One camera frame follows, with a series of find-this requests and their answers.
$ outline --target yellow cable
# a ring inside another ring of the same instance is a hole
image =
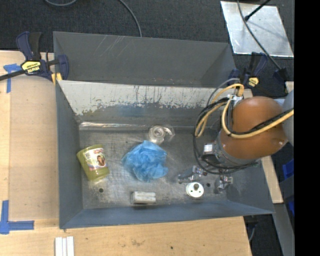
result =
[[[213,113],[214,111],[216,111],[218,108],[220,108],[222,105],[224,105],[225,102],[222,102],[222,103],[219,103],[218,105],[216,105],[213,109],[211,109],[210,111],[208,111],[204,116],[203,118],[201,118],[200,122],[197,124],[196,126],[196,129],[195,129],[195,132],[194,132],[194,135],[199,138],[203,133],[204,133],[204,130],[206,128],[206,124],[207,124],[207,121],[208,121],[208,116],[211,115],[211,113]]]
[[[244,139],[244,138],[249,138],[258,134],[261,134],[269,129],[271,129],[272,127],[275,127],[276,125],[280,124],[281,122],[285,121],[286,119],[288,119],[289,117],[293,116],[294,114],[294,110],[291,110],[289,113],[287,113],[286,115],[284,115],[283,117],[277,119],[276,121],[268,124],[267,126],[259,129],[259,130],[255,130],[253,132],[247,133],[247,134],[234,134],[231,131],[228,130],[227,126],[226,126],[226,122],[225,122],[225,117],[226,117],[226,113],[227,113],[227,109],[230,105],[231,100],[229,100],[227,102],[227,104],[225,105],[223,112],[222,112],[222,117],[221,117],[221,124],[222,124],[222,128],[225,131],[225,133],[229,136],[231,136],[232,138],[235,139]]]
[[[238,92],[237,92],[237,96],[238,97],[241,97],[243,94],[244,94],[244,91],[245,91],[245,86],[241,83],[235,83],[235,84],[232,84],[232,85],[229,85],[228,87],[222,89],[221,91],[219,91],[219,93],[211,100],[210,104],[212,104],[213,102],[216,101],[216,99],[221,95],[223,94],[225,91],[229,90],[229,89],[232,89],[232,88],[237,88],[239,87],[238,89]]]

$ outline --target clamp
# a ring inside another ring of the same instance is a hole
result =
[[[43,77],[53,82],[53,72],[50,70],[50,66],[57,64],[59,64],[59,72],[62,79],[67,79],[69,64],[65,54],[58,55],[57,59],[48,61],[47,53],[46,60],[41,59],[39,52],[39,39],[41,34],[41,32],[30,33],[25,31],[17,36],[16,44],[19,51],[23,53],[25,61],[20,65],[21,70],[0,76],[0,81],[25,74],[27,76]]]

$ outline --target gray bin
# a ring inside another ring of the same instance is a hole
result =
[[[261,164],[233,173],[233,184],[218,194],[214,188],[219,177],[201,176],[204,194],[198,199],[186,194],[186,183],[178,183],[178,174],[197,165],[192,137],[197,116],[234,68],[227,44],[56,32],[54,49],[56,55],[66,54],[70,64],[68,80],[56,85],[60,228],[274,212]],[[94,61],[96,55],[101,58]],[[123,69],[115,68],[121,63]],[[198,139],[200,150],[215,138],[219,122],[217,111]],[[121,159],[148,139],[150,127],[165,124],[175,131],[171,141],[160,145],[167,152],[168,174],[139,181]],[[103,145],[110,169],[99,182],[88,181],[76,156],[94,144]],[[132,204],[134,191],[155,192],[156,204]]]

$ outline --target white cylinder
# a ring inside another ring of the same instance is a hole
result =
[[[204,194],[204,187],[198,182],[191,182],[186,185],[185,191],[190,197],[199,198]]]

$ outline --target small block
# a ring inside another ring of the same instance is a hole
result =
[[[131,194],[131,202],[133,204],[155,204],[156,193],[135,191]]]

